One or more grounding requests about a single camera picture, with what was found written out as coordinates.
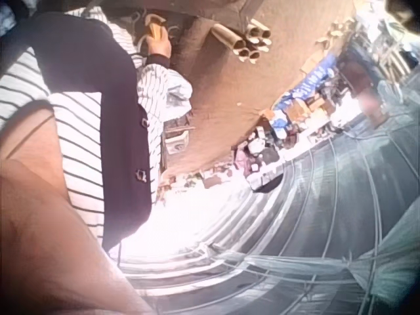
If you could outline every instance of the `shirt sleeve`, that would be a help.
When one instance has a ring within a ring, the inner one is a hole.
[[[156,191],[159,185],[163,111],[167,102],[169,76],[166,68],[169,60],[166,59],[162,56],[149,56],[147,66],[142,70],[137,85],[138,103],[146,110],[149,119],[148,143],[152,202],[156,201]]]

